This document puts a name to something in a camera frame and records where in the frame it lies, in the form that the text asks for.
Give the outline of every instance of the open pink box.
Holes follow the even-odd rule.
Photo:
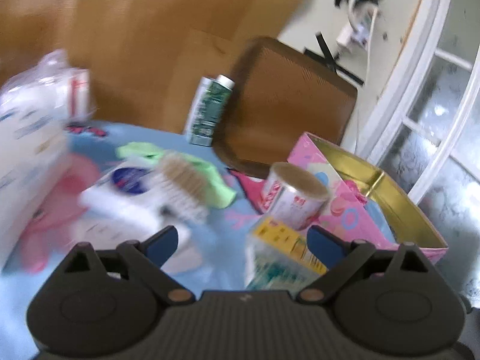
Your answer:
[[[398,248],[398,244],[383,236],[343,181],[349,179],[380,205],[398,242],[416,243],[433,263],[447,252],[445,240],[428,218],[381,169],[310,133],[300,137],[288,161],[313,173],[328,186],[331,196],[316,223],[337,237],[348,242],[365,239],[378,249]]]

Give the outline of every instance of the green cloth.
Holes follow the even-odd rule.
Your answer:
[[[164,154],[164,149],[148,142],[130,142],[125,146],[117,148],[117,157],[142,157],[152,166],[156,165]],[[213,208],[225,208],[231,205],[237,193],[225,184],[217,168],[211,162],[204,161],[193,155],[185,153],[182,153],[182,155],[197,171],[205,176],[207,180],[207,189],[205,191],[207,205]]]

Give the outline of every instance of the metal can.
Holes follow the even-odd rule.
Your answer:
[[[274,219],[301,230],[318,215],[328,200],[328,189],[310,172],[287,162],[276,162],[262,192],[260,207]]]

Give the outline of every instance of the silver can lid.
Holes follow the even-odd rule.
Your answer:
[[[304,196],[324,200],[329,196],[328,188],[313,174],[288,162],[276,162],[271,168],[287,185]]]
[[[231,79],[226,76],[222,76],[221,74],[217,77],[216,81],[217,83],[228,89],[233,89],[233,87],[235,86],[235,83]]]

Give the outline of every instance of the ribbed plastic surface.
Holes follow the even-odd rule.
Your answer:
[[[253,40],[229,77],[235,88],[212,143],[230,167],[286,161],[304,131],[340,144],[357,90],[327,67],[272,38]]]
[[[37,360],[61,360],[40,354]],[[321,307],[286,292],[205,292],[191,306],[172,307],[141,343],[102,360],[380,360],[350,342]],[[424,360],[460,360],[452,352]]]

